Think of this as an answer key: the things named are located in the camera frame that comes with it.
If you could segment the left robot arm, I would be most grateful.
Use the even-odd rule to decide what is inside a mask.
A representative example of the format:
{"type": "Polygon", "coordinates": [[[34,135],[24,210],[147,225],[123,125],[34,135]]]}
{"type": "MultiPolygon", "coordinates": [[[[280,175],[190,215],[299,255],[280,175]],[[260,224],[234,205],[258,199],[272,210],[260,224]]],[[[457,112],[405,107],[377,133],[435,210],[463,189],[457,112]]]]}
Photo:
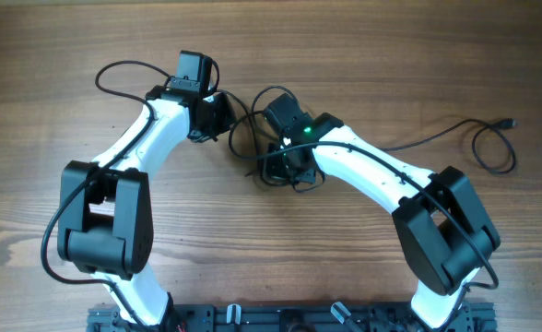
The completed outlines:
{"type": "Polygon", "coordinates": [[[171,295],[148,263],[154,226],[150,182],[182,141],[204,143],[227,132],[235,117],[218,93],[219,68],[209,56],[182,51],[177,70],[140,99],[135,122],[90,162],[70,161],[61,177],[60,206],[41,240],[41,263],[53,279],[48,244],[58,231],[64,261],[101,284],[116,301],[115,328],[184,331],[171,295]]]}

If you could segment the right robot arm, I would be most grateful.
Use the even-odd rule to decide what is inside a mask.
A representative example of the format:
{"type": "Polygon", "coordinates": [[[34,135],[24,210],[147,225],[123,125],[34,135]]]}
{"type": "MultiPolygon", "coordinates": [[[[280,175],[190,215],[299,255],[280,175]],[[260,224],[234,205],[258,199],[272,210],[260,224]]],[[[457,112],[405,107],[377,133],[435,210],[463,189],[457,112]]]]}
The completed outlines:
{"type": "Polygon", "coordinates": [[[449,328],[474,276],[490,268],[501,244],[468,178],[452,166],[432,172],[398,160],[329,113],[311,118],[288,93],[271,101],[263,116],[278,136],[264,173],[291,186],[334,176],[381,206],[418,278],[413,314],[432,330],[449,328]]]}

